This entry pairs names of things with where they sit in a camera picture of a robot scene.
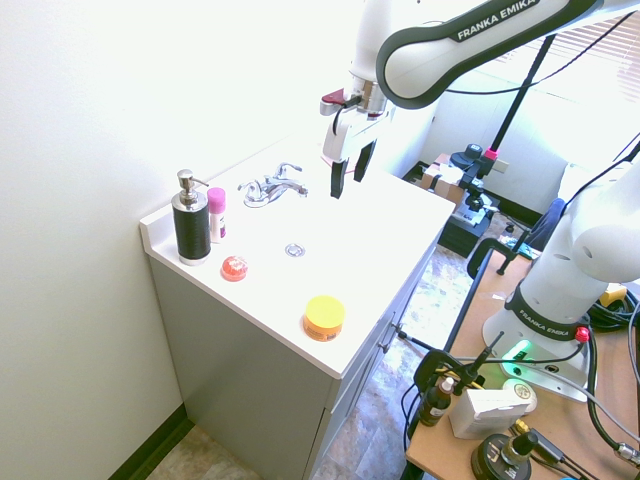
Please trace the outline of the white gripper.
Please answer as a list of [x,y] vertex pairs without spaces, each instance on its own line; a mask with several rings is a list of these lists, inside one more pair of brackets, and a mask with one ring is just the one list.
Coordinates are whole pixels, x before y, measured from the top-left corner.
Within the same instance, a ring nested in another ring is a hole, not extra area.
[[361,182],[367,171],[375,146],[393,119],[393,108],[387,108],[378,117],[349,110],[339,115],[336,131],[333,125],[327,128],[322,158],[331,165],[330,194],[339,199],[344,188],[348,162],[356,162],[353,178]]

